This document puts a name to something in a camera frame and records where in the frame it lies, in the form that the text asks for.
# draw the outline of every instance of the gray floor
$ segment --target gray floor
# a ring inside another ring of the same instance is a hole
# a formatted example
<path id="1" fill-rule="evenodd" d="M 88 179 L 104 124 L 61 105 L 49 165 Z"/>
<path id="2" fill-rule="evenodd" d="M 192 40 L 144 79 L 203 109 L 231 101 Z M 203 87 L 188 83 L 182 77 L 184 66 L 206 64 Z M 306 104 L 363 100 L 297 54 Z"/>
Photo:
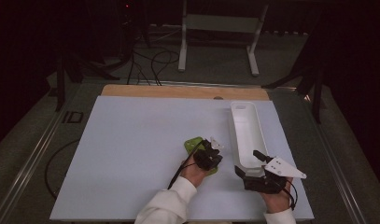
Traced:
<path id="1" fill-rule="evenodd" d="M 262 35 L 256 48 L 259 77 L 250 75 L 245 51 L 247 40 L 245 36 L 231 41 L 191 39 L 186 71 L 178 72 L 177 63 L 171 63 L 162 70 L 159 79 L 162 84 L 268 84 L 289 73 L 306 36 Z M 152 45 L 178 52 L 179 35 L 152 42 Z M 161 51 L 142 49 L 144 43 L 141 42 L 137 47 L 136 52 L 148 57 Z M 168 56 L 165 53 L 157 60 L 166 61 Z M 145 76 L 153 80 L 151 61 L 138 55 L 134 59 L 140 64 Z M 147 85 L 139 74 L 140 66 L 133 70 L 131 83 L 137 83 L 139 75 L 142 79 L 140 84 Z M 155 69 L 158 71 L 161 66 L 155 64 Z M 128 63 L 111 72 L 113 76 L 121 77 L 120 81 L 115 82 L 103 80 L 84 70 L 86 78 L 82 84 L 67 83 L 68 101 L 62 113 L 54 112 L 56 98 L 46 95 L 3 140 L 0 144 L 0 205 L 4 207 L 0 207 L 0 223 L 53 223 L 49 221 L 49 214 L 54 200 L 44 183 L 46 164 L 56 150 L 80 138 L 94 100 L 104 85 L 126 83 L 129 70 Z M 55 76 L 51 75 L 52 87 L 54 80 Z M 294 87 L 298 81 L 293 80 L 286 86 Z M 303 181 L 316 217 L 312 223 L 380 223 L 380 186 L 328 88 L 325 87 L 322 94 L 321 125 L 313 121 L 309 104 L 295 92 L 284 89 L 270 91 L 269 94 L 297 165 L 308 168 L 306 173 L 312 176 Z M 82 112 L 84 120 L 80 123 L 62 123 L 66 111 Z M 51 163 L 48 174 L 54 189 L 62 184 L 76 146 L 77 143 L 68 146 Z M 33 153 L 35 149 L 40 152 L 38 155 Z M 39 158 L 39 163 L 33 166 L 26 163 L 30 157 Z M 21 169 L 26 167 L 34 168 L 30 169 L 28 176 L 21 173 Z M 11 189 L 14 181 L 20 182 L 25 188 Z M 15 192 L 16 197 L 6 197 L 8 192 Z"/>

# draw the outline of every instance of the white sleeve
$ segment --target white sleeve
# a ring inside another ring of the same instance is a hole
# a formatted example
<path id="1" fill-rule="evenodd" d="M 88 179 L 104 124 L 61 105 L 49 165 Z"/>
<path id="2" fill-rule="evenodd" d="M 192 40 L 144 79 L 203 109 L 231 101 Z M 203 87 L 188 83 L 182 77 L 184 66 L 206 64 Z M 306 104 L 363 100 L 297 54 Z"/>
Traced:
<path id="1" fill-rule="evenodd" d="M 292 215 L 292 210 L 289 208 L 283 212 L 268 214 L 264 213 L 266 223 L 268 224 L 295 224 L 294 215 Z"/>
<path id="2" fill-rule="evenodd" d="M 178 224 L 187 221 L 187 204 L 196 188 L 179 176 L 170 189 L 159 191 L 137 215 L 134 224 Z"/>

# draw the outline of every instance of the white tray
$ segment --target white tray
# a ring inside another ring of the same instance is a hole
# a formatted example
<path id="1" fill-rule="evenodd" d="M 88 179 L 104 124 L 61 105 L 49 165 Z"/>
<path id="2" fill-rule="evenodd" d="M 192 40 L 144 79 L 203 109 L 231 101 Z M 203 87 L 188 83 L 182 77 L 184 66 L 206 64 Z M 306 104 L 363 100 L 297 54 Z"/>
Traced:
<path id="1" fill-rule="evenodd" d="M 268 155 L 262 136 L 257 108 L 250 102 L 231 103 L 230 133 L 233 163 L 246 175 L 260 176 L 266 163 L 253 156 L 253 150 Z"/>

